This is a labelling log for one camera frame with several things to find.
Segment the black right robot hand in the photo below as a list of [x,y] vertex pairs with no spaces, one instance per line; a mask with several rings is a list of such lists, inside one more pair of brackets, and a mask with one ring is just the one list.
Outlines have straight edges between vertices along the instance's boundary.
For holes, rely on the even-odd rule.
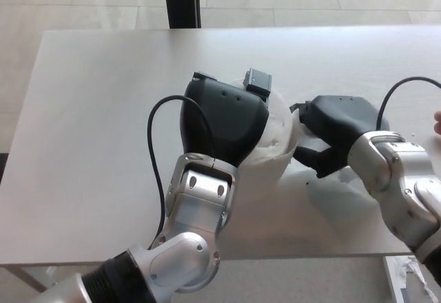
[[322,95],[289,109],[297,110],[300,123],[329,146],[322,151],[298,147],[294,152],[294,158],[318,178],[346,167],[352,145],[363,134],[377,130],[377,108],[359,96]]

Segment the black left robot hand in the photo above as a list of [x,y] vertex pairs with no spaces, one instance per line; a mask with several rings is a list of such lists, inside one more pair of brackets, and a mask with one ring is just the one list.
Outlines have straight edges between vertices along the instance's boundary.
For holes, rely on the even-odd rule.
[[211,156],[238,167],[257,146],[269,118],[272,76],[249,69],[235,87],[195,72],[184,96],[203,111],[212,138],[195,106],[183,103],[180,131],[185,153]]

